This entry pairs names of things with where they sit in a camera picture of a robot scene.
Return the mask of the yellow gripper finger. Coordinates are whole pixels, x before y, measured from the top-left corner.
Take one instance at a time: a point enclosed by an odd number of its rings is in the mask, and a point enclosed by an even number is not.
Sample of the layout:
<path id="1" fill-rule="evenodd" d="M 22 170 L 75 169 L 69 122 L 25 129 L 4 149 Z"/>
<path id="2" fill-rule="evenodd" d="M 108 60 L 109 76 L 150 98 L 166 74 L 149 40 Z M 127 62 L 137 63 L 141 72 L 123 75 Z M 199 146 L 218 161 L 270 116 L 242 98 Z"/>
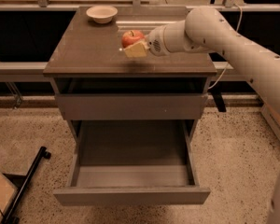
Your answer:
<path id="1" fill-rule="evenodd" d="M 149 46 L 147 42 L 139 41 L 124 49 L 124 53 L 128 58 L 146 57 Z"/>

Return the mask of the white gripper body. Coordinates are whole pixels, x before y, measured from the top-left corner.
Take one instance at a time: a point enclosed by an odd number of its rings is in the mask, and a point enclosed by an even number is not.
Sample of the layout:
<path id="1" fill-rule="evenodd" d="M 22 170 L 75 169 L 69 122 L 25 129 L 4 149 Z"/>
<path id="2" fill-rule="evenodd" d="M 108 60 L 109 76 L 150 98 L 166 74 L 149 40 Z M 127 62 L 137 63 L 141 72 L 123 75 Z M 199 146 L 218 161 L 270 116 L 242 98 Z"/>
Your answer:
<path id="1" fill-rule="evenodd" d="M 147 35 L 147 44 L 149 46 L 149 50 L 155 56 L 165 56 L 169 54 L 164 42 L 164 31 L 165 27 L 160 26 L 153 29 Z"/>

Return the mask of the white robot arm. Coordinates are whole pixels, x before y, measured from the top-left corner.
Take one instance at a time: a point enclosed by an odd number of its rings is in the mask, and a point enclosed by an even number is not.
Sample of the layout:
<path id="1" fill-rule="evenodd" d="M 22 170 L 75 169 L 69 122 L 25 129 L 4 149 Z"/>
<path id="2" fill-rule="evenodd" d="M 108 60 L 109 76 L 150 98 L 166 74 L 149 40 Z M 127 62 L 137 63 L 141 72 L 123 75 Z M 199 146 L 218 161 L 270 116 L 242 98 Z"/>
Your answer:
<path id="1" fill-rule="evenodd" d="M 253 88 L 280 126 L 280 56 L 235 31 L 213 7 L 196 7 L 182 21 L 159 26 L 148 35 L 130 30 L 121 37 L 128 57 L 213 51 Z"/>

